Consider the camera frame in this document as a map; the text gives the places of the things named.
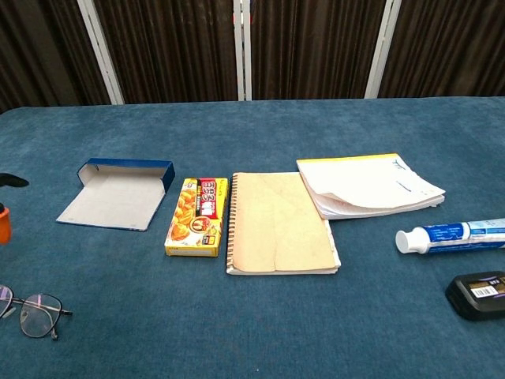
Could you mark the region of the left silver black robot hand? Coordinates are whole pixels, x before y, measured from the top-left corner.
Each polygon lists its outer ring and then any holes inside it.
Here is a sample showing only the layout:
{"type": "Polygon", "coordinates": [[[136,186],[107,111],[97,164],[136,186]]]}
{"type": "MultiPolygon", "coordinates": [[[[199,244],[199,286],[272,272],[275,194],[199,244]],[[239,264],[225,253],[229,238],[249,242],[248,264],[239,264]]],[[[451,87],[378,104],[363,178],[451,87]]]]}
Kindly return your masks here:
{"type": "MultiPolygon", "coordinates": [[[[1,186],[25,187],[29,185],[29,181],[18,177],[14,174],[1,173],[1,186]]],[[[9,219],[9,209],[1,204],[1,244],[5,245],[10,242],[12,237],[12,227],[9,219]]]]}

